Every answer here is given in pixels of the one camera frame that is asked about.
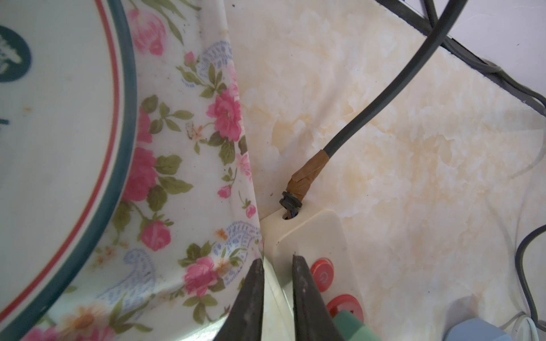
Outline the white power strip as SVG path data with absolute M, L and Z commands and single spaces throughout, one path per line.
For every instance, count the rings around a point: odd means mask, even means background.
M 303 256 L 332 319 L 350 311 L 364 323 L 361 292 L 341 220 L 317 205 L 304 206 L 296 217 L 278 210 L 261 220 L 264 253 L 294 320 L 292 257 Z

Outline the green charger on strip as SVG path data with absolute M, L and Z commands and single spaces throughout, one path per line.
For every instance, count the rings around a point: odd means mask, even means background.
M 381 339 L 350 311 L 341 311 L 333 322 L 346 341 L 381 341 Z

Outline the light blue round socket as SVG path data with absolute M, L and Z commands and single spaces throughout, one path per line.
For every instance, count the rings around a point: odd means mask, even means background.
M 480 319 L 472 318 L 450 328 L 445 341 L 512 341 L 507 332 Z

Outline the floral placemat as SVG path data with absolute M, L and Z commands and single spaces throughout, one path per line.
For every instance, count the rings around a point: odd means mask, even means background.
M 222 1 L 120 1 L 136 63 L 121 197 L 68 288 L 19 340 L 181 340 L 220 320 L 260 256 Z

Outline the white patterned plate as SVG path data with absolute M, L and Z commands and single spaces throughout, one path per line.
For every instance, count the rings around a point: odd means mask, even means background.
M 1 3 L 1 339 L 82 269 L 119 201 L 137 129 L 120 1 Z

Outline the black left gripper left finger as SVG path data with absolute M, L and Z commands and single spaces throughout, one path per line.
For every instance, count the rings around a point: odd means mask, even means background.
M 264 312 L 263 260 L 253 261 L 243 287 L 214 341 L 260 341 Z

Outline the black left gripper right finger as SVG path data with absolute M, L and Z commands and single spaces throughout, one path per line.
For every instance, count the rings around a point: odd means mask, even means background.
M 291 272 L 296 340 L 343 340 L 303 256 L 292 257 Z

